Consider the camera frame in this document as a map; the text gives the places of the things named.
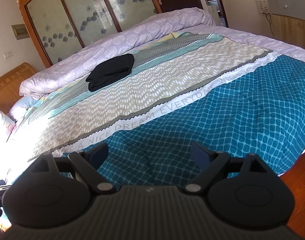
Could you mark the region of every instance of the wooden floor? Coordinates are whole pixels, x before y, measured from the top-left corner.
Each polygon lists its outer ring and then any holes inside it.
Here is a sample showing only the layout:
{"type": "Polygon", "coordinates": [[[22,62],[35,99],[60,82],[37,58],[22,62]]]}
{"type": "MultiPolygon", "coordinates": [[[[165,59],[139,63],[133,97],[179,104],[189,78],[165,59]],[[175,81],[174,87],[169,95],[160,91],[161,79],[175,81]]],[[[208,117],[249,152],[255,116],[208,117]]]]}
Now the wooden floor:
{"type": "Polygon", "coordinates": [[[281,179],[290,188],[295,198],[295,208],[288,222],[288,227],[305,238],[305,154],[281,179]]]}

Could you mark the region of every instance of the power cord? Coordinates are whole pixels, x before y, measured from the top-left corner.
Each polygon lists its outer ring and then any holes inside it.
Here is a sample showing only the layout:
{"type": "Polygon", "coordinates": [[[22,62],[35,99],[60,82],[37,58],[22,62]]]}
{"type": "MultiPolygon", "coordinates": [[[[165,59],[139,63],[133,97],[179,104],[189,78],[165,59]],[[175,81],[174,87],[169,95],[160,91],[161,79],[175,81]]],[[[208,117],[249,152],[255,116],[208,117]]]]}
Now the power cord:
{"type": "Polygon", "coordinates": [[[272,29],[271,29],[271,24],[272,24],[272,22],[271,22],[271,14],[269,14],[270,15],[269,19],[268,19],[267,13],[265,13],[265,15],[266,15],[267,21],[269,22],[270,31],[271,31],[271,34],[273,36],[273,32],[272,32],[272,29]]]}

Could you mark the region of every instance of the black cloth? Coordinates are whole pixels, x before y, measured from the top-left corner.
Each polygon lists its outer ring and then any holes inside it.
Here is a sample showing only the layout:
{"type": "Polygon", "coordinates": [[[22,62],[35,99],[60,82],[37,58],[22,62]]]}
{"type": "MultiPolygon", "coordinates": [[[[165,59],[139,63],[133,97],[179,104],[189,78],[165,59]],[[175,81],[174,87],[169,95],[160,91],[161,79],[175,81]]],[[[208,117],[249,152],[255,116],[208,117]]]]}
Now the black cloth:
{"type": "Polygon", "coordinates": [[[86,78],[86,82],[89,82],[89,91],[95,92],[128,76],[133,65],[134,55],[130,53],[113,57],[100,63],[86,78]]]}

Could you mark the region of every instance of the gray drawer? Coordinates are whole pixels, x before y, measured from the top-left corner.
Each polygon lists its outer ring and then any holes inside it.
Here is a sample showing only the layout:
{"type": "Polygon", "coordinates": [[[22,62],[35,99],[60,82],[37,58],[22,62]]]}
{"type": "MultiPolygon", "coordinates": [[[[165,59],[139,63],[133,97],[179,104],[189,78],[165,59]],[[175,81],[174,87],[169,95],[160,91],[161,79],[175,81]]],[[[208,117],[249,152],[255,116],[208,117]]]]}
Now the gray drawer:
{"type": "Polygon", "coordinates": [[[305,0],[268,0],[272,14],[305,20],[305,0]]]}

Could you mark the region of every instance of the light switch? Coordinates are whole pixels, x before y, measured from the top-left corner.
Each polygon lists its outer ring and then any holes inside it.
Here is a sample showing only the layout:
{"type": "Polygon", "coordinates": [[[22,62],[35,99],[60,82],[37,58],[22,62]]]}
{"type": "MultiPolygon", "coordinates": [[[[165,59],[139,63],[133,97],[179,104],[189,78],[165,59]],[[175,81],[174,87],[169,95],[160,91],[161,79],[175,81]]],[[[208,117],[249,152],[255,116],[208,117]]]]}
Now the light switch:
{"type": "Polygon", "coordinates": [[[10,58],[10,57],[12,57],[12,56],[13,56],[12,51],[8,51],[8,52],[4,53],[4,58],[5,58],[5,59],[8,59],[8,58],[10,58]]]}

